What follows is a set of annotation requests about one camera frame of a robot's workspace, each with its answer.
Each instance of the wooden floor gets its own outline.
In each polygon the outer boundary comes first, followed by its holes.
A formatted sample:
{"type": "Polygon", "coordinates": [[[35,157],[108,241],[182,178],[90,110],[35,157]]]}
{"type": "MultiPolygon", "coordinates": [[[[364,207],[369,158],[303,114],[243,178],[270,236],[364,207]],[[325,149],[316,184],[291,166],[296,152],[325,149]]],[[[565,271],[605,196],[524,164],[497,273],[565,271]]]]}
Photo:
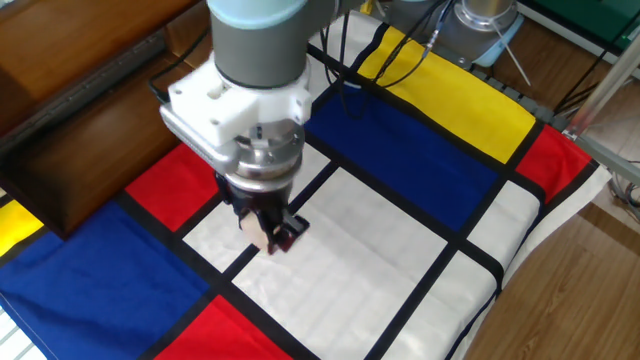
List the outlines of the wooden floor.
{"type": "MultiPolygon", "coordinates": [[[[508,58],[495,76],[550,108],[595,57],[527,22],[514,52],[529,88],[508,58]]],[[[604,76],[602,65],[586,85],[604,76]]],[[[592,136],[627,158],[640,158],[640,85],[607,106],[592,136]]],[[[516,273],[467,354],[480,359],[640,359],[640,224],[607,189],[547,239],[516,273]]]]}
{"type": "Polygon", "coordinates": [[[640,235],[616,222],[590,205],[536,249],[467,359],[640,359],[640,235]]]}

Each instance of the green panel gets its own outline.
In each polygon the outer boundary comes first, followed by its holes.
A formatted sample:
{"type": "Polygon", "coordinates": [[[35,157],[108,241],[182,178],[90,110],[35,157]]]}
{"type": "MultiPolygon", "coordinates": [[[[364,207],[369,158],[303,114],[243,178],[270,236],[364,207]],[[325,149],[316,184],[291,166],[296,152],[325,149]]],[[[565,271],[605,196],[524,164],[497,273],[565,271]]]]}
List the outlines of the green panel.
{"type": "Polygon", "coordinates": [[[633,16],[640,10],[639,0],[534,0],[548,11],[559,15],[605,43],[614,42],[620,49],[625,49],[630,40],[629,35],[636,26],[632,26],[621,38],[616,36],[623,30],[633,16]]]}

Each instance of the blue rectangle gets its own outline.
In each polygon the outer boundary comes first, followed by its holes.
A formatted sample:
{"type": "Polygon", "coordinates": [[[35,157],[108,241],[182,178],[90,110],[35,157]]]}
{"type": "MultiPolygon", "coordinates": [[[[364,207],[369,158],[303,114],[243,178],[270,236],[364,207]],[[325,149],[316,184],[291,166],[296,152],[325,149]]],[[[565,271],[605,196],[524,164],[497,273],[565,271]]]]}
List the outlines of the blue rectangle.
{"type": "MultiPolygon", "coordinates": [[[[349,94],[359,111],[364,94],[349,94]]],[[[334,96],[306,129],[452,230],[478,207],[497,174],[418,120],[371,97],[361,119],[334,96]]]]}
{"type": "Polygon", "coordinates": [[[49,233],[0,268],[3,307],[58,359],[135,359],[207,289],[114,203],[69,241],[49,233]]]}

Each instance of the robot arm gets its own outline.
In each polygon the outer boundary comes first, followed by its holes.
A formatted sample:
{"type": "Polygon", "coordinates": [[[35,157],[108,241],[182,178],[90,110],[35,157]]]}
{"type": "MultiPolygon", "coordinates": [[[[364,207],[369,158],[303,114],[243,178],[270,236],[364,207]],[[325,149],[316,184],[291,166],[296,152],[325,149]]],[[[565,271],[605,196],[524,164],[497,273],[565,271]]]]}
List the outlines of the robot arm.
{"type": "MultiPolygon", "coordinates": [[[[398,3],[430,7],[433,1],[398,3]]],[[[288,209],[313,102],[307,43],[363,2],[208,0],[215,53],[169,87],[171,102],[161,108],[165,123],[216,170],[224,201],[261,249],[286,250],[309,226],[288,209]]],[[[512,4],[458,0],[449,38],[486,37],[487,21],[513,21],[512,4]]]]}

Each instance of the white square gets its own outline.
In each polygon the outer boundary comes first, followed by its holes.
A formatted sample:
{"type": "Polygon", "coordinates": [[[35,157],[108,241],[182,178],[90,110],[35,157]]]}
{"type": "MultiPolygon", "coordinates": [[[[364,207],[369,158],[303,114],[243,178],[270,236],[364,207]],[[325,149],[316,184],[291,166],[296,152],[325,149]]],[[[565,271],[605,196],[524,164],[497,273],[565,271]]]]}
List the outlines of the white square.
{"type": "Polygon", "coordinates": [[[509,181],[473,229],[469,241],[507,269],[539,209],[540,200],[509,181]]]}
{"type": "Polygon", "coordinates": [[[363,358],[446,242],[344,170],[300,214],[304,237],[234,283],[320,358],[363,358]]]}
{"type": "MultiPolygon", "coordinates": [[[[293,182],[291,200],[329,163],[329,159],[311,146],[305,146],[302,156],[302,169],[293,182]]],[[[249,246],[233,207],[226,204],[213,209],[184,241],[220,272],[224,272],[249,246]]]]}
{"type": "Polygon", "coordinates": [[[444,359],[495,289],[495,278],[486,269],[456,253],[384,357],[444,359]]]}

